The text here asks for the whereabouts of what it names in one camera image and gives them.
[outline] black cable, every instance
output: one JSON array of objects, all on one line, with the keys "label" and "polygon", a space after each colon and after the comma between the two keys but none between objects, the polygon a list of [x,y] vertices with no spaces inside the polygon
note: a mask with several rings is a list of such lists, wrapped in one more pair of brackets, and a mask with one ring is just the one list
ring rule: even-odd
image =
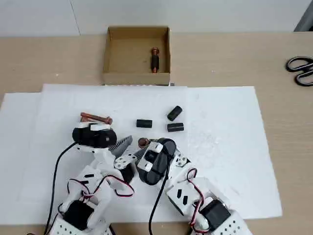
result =
[{"label": "black cable", "polygon": [[50,223],[50,219],[51,219],[51,215],[52,215],[52,209],[53,209],[53,201],[54,201],[54,190],[55,190],[55,180],[57,177],[57,170],[58,170],[58,165],[59,165],[59,161],[61,159],[61,157],[67,152],[69,151],[73,146],[75,146],[77,144],[77,142],[72,143],[69,147],[67,147],[58,157],[57,162],[55,164],[55,168],[54,168],[54,174],[53,174],[53,183],[52,183],[52,195],[51,195],[51,202],[50,202],[50,209],[49,209],[49,215],[48,215],[48,220],[47,223],[45,225],[45,231],[44,231],[44,235],[47,234],[48,231],[48,227],[49,227],[49,223]]},{"label": "black cable", "polygon": [[163,191],[164,191],[166,181],[168,180],[168,174],[169,174],[169,172],[170,172],[170,160],[171,160],[170,157],[167,156],[167,168],[166,168],[165,177],[164,177],[164,180],[163,180],[161,189],[160,189],[160,191],[159,191],[159,193],[158,193],[158,195],[157,195],[155,205],[153,206],[153,209],[152,209],[151,214],[150,214],[150,219],[149,219],[149,234],[150,234],[150,235],[153,235],[153,233],[152,233],[152,228],[151,228],[151,226],[152,226],[152,225],[151,225],[151,224],[152,224],[152,218],[153,218],[153,215],[154,215],[154,213],[155,213],[155,211],[156,211],[156,208],[157,208],[158,202],[159,202],[159,200],[160,200],[160,198],[161,198],[161,195],[162,195],[162,193],[163,193]]}]

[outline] white wall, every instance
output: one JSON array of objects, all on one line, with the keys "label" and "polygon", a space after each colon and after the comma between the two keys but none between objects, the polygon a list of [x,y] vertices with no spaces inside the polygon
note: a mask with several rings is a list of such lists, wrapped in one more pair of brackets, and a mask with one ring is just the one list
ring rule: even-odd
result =
[{"label": "white wall", "polygon": [[0,0],[0,36],[97,34],[109,25],[169,25],[176,32],[293,31],[310,2]]}]

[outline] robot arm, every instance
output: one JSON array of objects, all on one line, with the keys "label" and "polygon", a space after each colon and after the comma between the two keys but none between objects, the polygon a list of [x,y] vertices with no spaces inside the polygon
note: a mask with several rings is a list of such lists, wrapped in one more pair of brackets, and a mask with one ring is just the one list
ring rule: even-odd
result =
[{"label": "robot arm", "polygon": [[[167,180],[164,192],[175,208],[190,220],[196,234],[245,235],[251,234],[239,214],[230,209],[227,198],[207,179],[197,177],[197,169],[169,139],[150,141],[134,155],[141,180],[150,185]],[[170,159],[168,179],[160,158]]]},{"label": "robot arm", "polygon": [[68,197],[61,204],[51,235],[66,226],[77,235],[111,235],[104,220],[113,194],[129,197],[129,185],[138,171],[141,181],[151,186],[165,184],[164,193],[188,220],[196,234],[248,235],[246,223],[231,210],[226,197],[197,169],[171,139],[140,139],[139,151],[124,154],[132,137],[116,142],[107,123],[82,121],[73,131],[77,149],[94,154],[94,161],[68,182]]},{"label": "robot arm", "polygon": [[113,194],[129,197],[134,193],[129,185],[134,174],[124,174],[125,179],[123,171],[113,165],[116,156],[130,145],[132,137],[116,142],[110,125],[83,121],[73,130],[73,139],[78,143],[79,151],[94,155],[94,161],[68,181],[68,196],[59,207],[62,216],[56,218],[50,234],[60,234],[63,232],[60,228],[70,228],[77,235],[111,235],[104,214]]}]

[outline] red wire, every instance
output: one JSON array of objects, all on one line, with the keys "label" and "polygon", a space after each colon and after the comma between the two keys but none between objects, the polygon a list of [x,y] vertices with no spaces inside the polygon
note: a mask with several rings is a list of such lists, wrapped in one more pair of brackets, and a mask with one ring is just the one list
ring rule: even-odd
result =
[{"label": "red wire", "polygon": [[90,194],[89,188],[88,188],[86,185],[84,185],[81,181],[76,180],[76,179],[73,179],[73,178],[69,179],[68,182],[67,182],[67,192],[68,192],[68,193],[69,193],[69,182],[70,182],[70,181],[75,181],[75,182],[79,183],[79,184],[82,185],[85,189],[87,189],[88,194]]},{"label": "red wire", "polygon": [[198,171],[197,171],[196,168],[192,168],[192,169],[190,169],[190,170],[188,171],[188,173],[187,173],[187,181],[188,181],[189,183],[191,183],[191,184],[194,186],[195,190],[199,193],[199,195],[200,195],[200,197],[201,197],[201,203],[200,203],[200,201],[199,201],[198,204],[197,204],[197,206],[195,207],[194,213],[193,213],[192,218],[191,218],[191,221],[190,221],[190,227],[194,227],[194,225],[195,225],[195,219],[196,219],[196,214],[197,214],[197,212],[199,211],[200,207],[204,204],[204,195],[202,194],[202,192],[200,191],[200,189],[189,179],[189,174],[190,174],[190,172],[192,172],[192,171],[194,171],[193,178],[196,177]]},{"label": "red wire", "polygon": [[196,232],[196,233],[199,233],[199,234],[205,234],[207,233],[209,230],[197,230],[195,228],[195,226],[192,226],[192,229]]},{"label": "red wire", "polygon": [[115,189],[114,192],[115,192],[115,194],[116,194],[117,196],[119,196],[119,197],[131,197],[131,196],[133,196],[133,194],[135,193],[135,190],[134,190],[134,188],[133,188],[131,185],[129,185],[129,184],[126,183],[125,181],[123,181],[123,180],[117,178],[117,177],[114,176],[114,175],[106,175],[106,176],[103,177],[103,179],[100,181],[100,183],[98,184],[97,188],[94,190],[93,194],[92,194],[91,196],[89,196],[89,197],[92,197],[92,196],[99,190],[99,188],[100,188],[101,184],[103,183],[103,181],[104,181],[106,178],[109,178],[109,177],[112,177],[112,178],[116,179],[117,181],[123,183],[124,185],[126,185],[128,188],[130,188],[130,189],[133,191],[132,194],[119,194],[119,193],[117,192],[117,190]]}]

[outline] copper bolt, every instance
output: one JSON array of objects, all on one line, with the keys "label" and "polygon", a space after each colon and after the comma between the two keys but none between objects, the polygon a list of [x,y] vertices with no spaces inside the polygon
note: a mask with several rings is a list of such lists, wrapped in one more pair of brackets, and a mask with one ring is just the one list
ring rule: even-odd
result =
[{"label": "copper bolt", "polygon": [[103,122],[105,124],[111,125],[112,124],[112,118],[110,117],[100,117],[100,116],[96,116],[96,115],[92,115],[92,114],[86,114],[86,113],[80,113],[80,116],[82,117],[80,119],[80,121],[100,121]]},{"label": "copper bolt", "polygon": [[145,148],[146,146],[148,146],[150,144],[150,140],[148,140],[147,138],[140,138],[138,140],[138,146],[139,148]]},{"label": "copper bolt", "polygon": [[158,71],[158,55],[159,55],[160,51],[157,47],[153,47],[151,49],[151,54],[152,54],[152,60],[151,60],[151,70],[152,70],[152,73],[157,73]]}]

